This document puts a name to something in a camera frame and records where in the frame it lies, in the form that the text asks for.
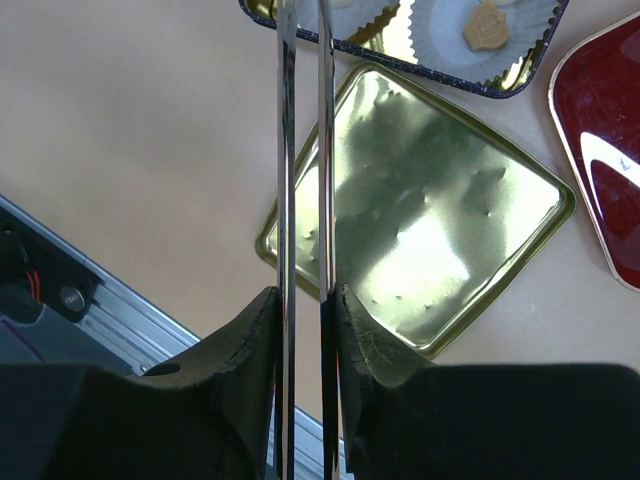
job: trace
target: dark tray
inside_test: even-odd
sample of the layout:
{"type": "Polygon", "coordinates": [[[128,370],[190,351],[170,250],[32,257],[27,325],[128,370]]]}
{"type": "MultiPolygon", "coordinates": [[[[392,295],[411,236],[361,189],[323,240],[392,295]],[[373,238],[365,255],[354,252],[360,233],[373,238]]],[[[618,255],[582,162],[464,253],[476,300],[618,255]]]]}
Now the dark tray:
{"type": "MultiPolygon", "coordinates": [[[[240,8],[242,8],[254,22],[271,29],[276,28],[277,0],[239,0],[239,3],[240,8]]],[[[505,71],[502,76],[496,77],[494,80],[487,81],[484,84],[469,82],[431,70],[430,68],[419,65],[415,58],[411,61],[400,59],[394,56],[392,52],[385,51],[384,42],[380,40],[382,40],[385,32],[388,34],[387,28],[394,18],[397,18],[398,15],[408,15],[404,13],[410,10],[406,8],[408,3],[411,3],[411,0],[400,0],[398,7],[385,9],[373,24],[369,24],[365,28],[358,30],[348,41],[336,40],[336,49],[357,57],[378,62],[386,67],[429,78],[445,85],[482,95],[483,97],[504,99],[522,92],[533,79],[569,0],[558,1],[558,8],[555,10],[554,18],[550,21],[549,30],[545,32],[543,39],[538,41],[525,57],[522,57],[518,63],[515,63],[510,70],[505,71]]],[[[310,42],[318,42],[318,35],[308,30],[298,29],[298,37],[309,40],[310,42]]]]}

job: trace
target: reflective surface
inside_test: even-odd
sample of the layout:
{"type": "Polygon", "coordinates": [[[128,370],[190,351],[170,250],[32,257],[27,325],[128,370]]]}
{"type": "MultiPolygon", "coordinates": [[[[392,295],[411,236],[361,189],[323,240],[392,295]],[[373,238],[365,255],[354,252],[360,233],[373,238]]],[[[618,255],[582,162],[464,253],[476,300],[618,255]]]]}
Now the reflective surface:
{"type": "MultiPolygon", "coordinates": [[[[410,16],[415,1],[400,0],[398,6],[386,8],[374,23],[363,25],[348,39],[348,42],[372,52],[381,53],[394,60],[406,62],[410,65],[418,65],[418,59],[415,56],[410,38],[410,16]]],[[[276,0],[244,0],[244,3],[252,14],[269,19],[277,17],[276,0]]],[[[558,0],[559,6],[562,6],[562,8],[558,9],[558,15],[561,14],[567,3],[566,0],[558,0]]],[[[488,80],[485,85],[498,92],[510,92],[522,87],[532,76],[534,65],[544,54],[548,41],[549,32],[546,33],[544,42],[540,41],[536,45],[531,45],[531,50],[527,52],[527,55],[514,63],[511,69],[502,74],[496,72],[496,77],[488,80]]]]}
{"type": "Polygon", "coordinates": [[[576,47],[551,105],[614,275],[640,289],[640,16],[576,47]]]}
{"type": "MultiPolygon", "coordinates": [[[[316,132],[299,157],[299,280],[317,294],[316,132]]],[[[568,218],[570,189],[465,112],[382,67],[347,76],[336,115],[336,253],[386,328],[433,356],[568,218]]],[[[273,263],[275,217],[258,239],[273,263]]]]}

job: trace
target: table surface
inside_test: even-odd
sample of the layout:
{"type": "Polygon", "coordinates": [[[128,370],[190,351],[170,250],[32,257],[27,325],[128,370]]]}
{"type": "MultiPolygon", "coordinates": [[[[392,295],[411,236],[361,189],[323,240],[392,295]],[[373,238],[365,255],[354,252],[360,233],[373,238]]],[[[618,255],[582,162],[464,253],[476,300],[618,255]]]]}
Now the table surface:
{"type": "MultiPolygon", "coordinates": [[[[533,83],[489,100],[420,81],[574,188],[547,106],[551,72],[637,0],[573,0],[533,83]]],[[[276,39],[236,0],[10,0],[0,10],[0,192],[198,335],[276,275],[254,239],[276,195],[276,39]]],[[[341,78],[355,61],[338,55],[341,78]]],[[[297,144],[317,118],[301,42],[297,144]]],[[[437,361],[640,369],[640,296],[576,215],[437,361]]],[[[318,303],[298,296],[297,403],[320,417],[318,303]]]]}

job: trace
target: white paper cup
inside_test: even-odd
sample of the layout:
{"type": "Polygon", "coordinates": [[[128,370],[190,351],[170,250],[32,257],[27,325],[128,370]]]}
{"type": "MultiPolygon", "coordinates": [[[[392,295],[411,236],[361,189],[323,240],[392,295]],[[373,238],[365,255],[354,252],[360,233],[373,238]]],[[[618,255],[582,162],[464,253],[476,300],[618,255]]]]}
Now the white paper cup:
{"type": "Polygon", "coordinates": [[[551,28],[557,0],[516,0],[498,6],[507,14],[509,41],[495,51],[474,52],[462,32],[480,0],[415,0],[411,42],[421,65],[471,82],[485,82],[518,62],[551,28]]]}
{"type": "MultiPolygon", "coordinates": [[[[393,7],[400,0],[329,0],[333,3],[333,37],[346,40],[359,28],[373,23],[386,7],[393,7]]],[[[298,24],[318,33],[318,0],[298,0],[298,24]]]]}

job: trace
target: metal rod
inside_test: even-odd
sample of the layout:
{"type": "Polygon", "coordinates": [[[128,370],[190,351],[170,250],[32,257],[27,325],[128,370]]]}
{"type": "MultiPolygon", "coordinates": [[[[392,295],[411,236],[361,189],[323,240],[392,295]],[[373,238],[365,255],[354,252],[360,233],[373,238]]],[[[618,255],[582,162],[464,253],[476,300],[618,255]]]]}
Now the metal rod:
{"type": "Polygon", "coordinates": [[[320,322],[324,478],[340,478],[335,305],[334,122],[335,64],[331,5],[318,0],[318,171],[320,190],[320,322]]]}
{"type": "Polygon", "coordinates": [[[296,1],[278,0],[278,288],[282,340],[276,365],[276,445],[278,477],[293,480],[295,407],[296,217],[295,63],[296,1]]]}

